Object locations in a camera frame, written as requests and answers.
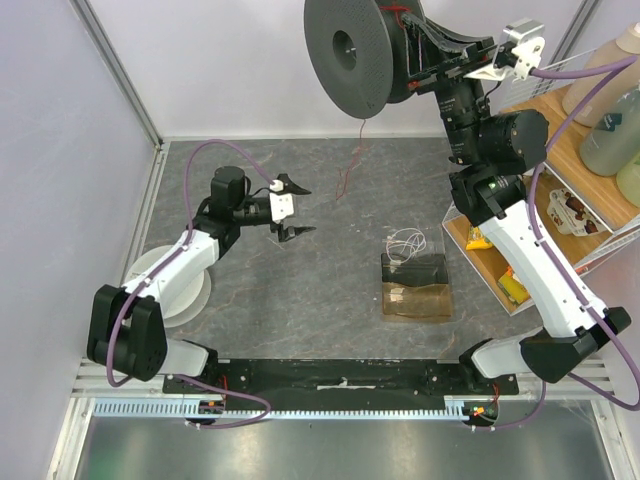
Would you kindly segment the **dark grey cable spool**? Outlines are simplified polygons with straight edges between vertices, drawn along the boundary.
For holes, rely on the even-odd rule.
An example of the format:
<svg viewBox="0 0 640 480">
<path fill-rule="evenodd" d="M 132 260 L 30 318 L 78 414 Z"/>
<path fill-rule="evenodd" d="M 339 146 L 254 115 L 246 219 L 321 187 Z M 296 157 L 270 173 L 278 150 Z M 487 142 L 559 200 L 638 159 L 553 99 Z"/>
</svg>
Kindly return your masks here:
<svg viewBox="0 0 640 480">
<path fill-rule="evenodd" d="M 403 13 L 424 17 L 419 1 L 304 3 L 304 35 L 315 74 L 334 104 L 366 120 L 410 98 L 410 57 Z"/>
</svg>

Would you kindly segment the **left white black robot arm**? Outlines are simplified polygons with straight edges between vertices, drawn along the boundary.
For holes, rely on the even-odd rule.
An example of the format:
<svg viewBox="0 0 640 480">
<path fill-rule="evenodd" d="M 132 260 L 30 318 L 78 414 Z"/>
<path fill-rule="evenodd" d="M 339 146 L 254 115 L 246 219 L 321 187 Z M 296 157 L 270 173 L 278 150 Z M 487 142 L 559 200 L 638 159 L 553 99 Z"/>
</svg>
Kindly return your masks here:
<svg viewBox="0 0 640 480">
<path fill-rule="evenodd" d="M 168 339 L 164 317 L 169 307 L 231 249 L 242 228 L 266 225 L 280 242 L 306 231 L 284 224 L 295 214 L 295 197 L 307 193 L 288 175 L 278 175 L 264 197 L 249 189 L 242 169 L 219 168 L 209 196 L 168 252 L 133 280 L 119 287 L 104 285 L 96 292 L 87 356 L 105 366 L 111 386 L 157 375 L 184 375 L 198 393 L 216 388 L 220 371 L 208 362 L 209 351 L 193 342 Z"/>
</svg>

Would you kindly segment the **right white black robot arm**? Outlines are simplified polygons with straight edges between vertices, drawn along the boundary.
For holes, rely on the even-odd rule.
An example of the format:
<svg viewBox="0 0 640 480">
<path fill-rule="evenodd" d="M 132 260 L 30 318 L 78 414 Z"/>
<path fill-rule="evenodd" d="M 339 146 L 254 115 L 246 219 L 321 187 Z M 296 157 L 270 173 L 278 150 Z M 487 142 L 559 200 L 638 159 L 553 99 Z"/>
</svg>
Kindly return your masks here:
<svg viewBox="0 0 640 480">
<path fill-rule="evenodd" d="M 477 394 L 494 378 L 533 373 L 555 383 L 630 325 L 625 309 L 609 307 L 579 278 L 545 229 L 528 171 L 546 161 L 552 136 L 534 109 L 493 114 L 484 81 L 549 79 L 540 66 L 540 23 L 506 27 L 501 42 L 452 32 L 421 14 L 398 17 L 405 38 L 407 87 L 433 93 L 459 171 L 450 177 L 454 205 L 514 269 L 543 321 L 534 332 L 487 340 L 465 352 L 458 381 Z"/>
</svg>

